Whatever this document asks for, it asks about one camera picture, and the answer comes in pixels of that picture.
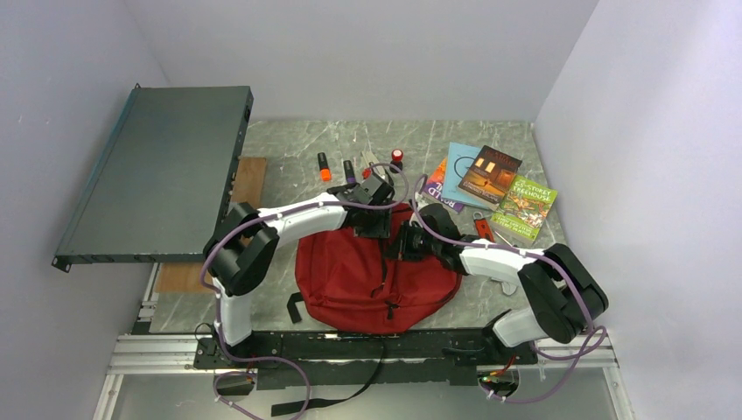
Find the purple highlighter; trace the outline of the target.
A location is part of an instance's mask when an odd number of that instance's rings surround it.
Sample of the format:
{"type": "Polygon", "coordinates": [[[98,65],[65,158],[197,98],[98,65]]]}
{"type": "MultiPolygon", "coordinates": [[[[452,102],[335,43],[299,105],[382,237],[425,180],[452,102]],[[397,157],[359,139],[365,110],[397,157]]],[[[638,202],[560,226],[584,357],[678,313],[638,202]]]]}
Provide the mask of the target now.
{"type": "Polygon", "coordinates": [[[351,160],[344,160],[342,162],[342,165],[343,165],[343,172],[344,172],[345,181],[349,185],[356,184],[357,183],[357,179],[356,179],[356,175],[355,175],[355,170],[354,170],[353,162],[351,160]]]}

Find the red backpack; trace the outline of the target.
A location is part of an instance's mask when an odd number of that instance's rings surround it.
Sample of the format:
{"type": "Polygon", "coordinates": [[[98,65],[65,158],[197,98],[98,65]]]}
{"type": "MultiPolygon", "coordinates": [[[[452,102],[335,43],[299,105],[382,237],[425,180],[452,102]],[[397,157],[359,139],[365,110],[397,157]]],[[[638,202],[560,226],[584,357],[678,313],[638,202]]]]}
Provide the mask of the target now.
{"type": "Polygon", "coordinates": [[[404,333],[438,311],[458,292],[462,276],[434,256],[420,261],[389,258],[391,239],[354,235],[350,227],[301,239],[287,303],[292,323],[297,304],[311,317],[346,333],[404,333]]]}

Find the orange highlighter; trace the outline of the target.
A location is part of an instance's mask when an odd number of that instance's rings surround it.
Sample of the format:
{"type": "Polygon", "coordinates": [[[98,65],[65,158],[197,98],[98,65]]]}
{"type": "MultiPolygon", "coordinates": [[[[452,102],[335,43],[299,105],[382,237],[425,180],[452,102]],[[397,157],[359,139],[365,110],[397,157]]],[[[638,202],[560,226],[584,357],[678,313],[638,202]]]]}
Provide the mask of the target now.
{"type": "Polygon", "coordinates": [[[329,168],[326,154],[324,152],[319,152],[317,154],[317,160],[320,179],[324,182],[330,181],[332,179],[332,174],[329,168]]]}

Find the grey black stapler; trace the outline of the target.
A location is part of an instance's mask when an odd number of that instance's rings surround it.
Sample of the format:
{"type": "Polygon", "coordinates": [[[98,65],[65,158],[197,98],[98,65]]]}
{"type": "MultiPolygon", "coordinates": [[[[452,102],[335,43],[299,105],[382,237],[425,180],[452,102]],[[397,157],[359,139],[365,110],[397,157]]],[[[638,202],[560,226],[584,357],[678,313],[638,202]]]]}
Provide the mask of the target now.
{"type": "Polygon", "coordinates": [[[369,170],[372,170],[373,171],[374,168],[375,168],[375,165],[378,164],[378,159],[370,151],[363,151],[361,153],[361,158],[362,158],[362,162],[363,162],[363,168],[365,170],[366,169],[369,169],[369,170]]]}

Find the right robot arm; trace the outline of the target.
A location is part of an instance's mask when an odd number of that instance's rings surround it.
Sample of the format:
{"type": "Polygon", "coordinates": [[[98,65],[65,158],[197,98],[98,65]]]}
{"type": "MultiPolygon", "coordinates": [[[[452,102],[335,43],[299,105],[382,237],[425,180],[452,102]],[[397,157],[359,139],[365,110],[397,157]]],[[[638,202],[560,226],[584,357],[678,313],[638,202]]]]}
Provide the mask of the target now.
{"type": "Polygon", "coordinates": [[[529,341],[567,344],[609,307],[605,292],[567,245],[513,248],[462,234],[439,204],[422,206],[403,220],[387,256],[414,262],[432,256],[462,276],[490,277],[523,290],[528,306],[498,315],[481,342],[493,363],[506,361],[529,341]]]}

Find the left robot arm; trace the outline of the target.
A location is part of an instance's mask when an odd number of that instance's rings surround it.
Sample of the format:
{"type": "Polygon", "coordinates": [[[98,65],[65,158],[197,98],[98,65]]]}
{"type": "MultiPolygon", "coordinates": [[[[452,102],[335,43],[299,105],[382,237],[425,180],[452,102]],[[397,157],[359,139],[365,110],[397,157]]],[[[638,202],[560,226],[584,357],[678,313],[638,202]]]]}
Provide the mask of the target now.
{"type": "Polygon", "coordinates": [[[252,352],[251,304],[274,254],[305,237],[342,228],[372,231],[386,223],[396,202],[386,175],[371,172],[359,183],[335,186],[288,206],[231,208],[207,241],[199,280],[216,298],[217,356],[231,368],[252,352]]]}

